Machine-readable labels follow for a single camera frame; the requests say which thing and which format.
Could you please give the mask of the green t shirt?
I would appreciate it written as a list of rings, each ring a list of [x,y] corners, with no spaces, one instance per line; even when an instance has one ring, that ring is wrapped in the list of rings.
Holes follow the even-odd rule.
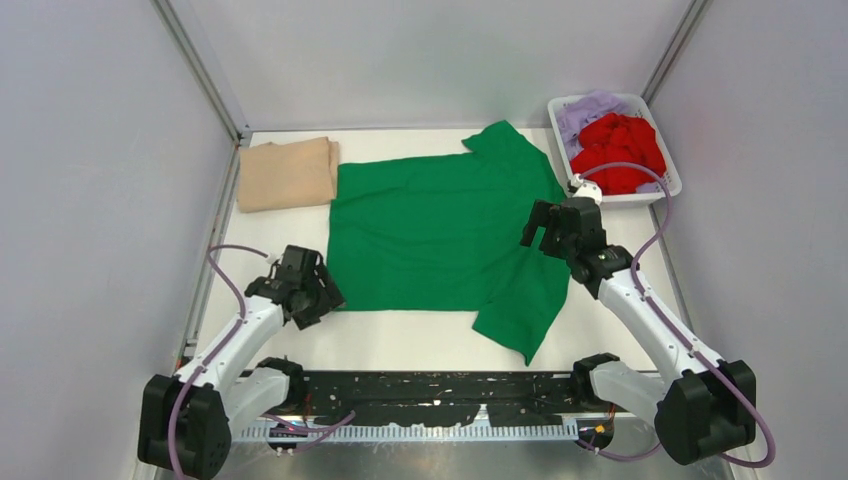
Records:
[[[473,329],[531,362],[568,295],[570,268],[522,246],[534,204],[563,190],[510,123],[455,154],[345,163],[327,264],[349,311],[472,312]]]

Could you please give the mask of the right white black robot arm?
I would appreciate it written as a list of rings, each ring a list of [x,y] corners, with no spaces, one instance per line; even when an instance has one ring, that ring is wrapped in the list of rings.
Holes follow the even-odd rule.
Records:
[[[657,368],[651,376],[617,356],[575,362],[571,397],[584,410],[612,403],[649,423],[672,460],[689,465],[756,438],[756,376],[726,361],[664,304],[623,246],[608,242],[599,205],[572,197],[534,202],[521,245],[560,259],[571,277],[612,312]]]

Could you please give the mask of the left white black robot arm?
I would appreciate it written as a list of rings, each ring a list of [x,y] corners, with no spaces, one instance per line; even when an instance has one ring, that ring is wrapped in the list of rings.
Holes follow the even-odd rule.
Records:
[[[203,351],[170,376],[151,377],[142,393],[137,457],[179,478],[212,479],[224,466],[234,437],[277,408],[298,412],[307,398],[301,365],[268,357],[250,367],[262,346],[287,323],[318,324],[345,299],[323,255],[289,245],[264,254],[268,274],[244,290],[224,282],[238,307]]]

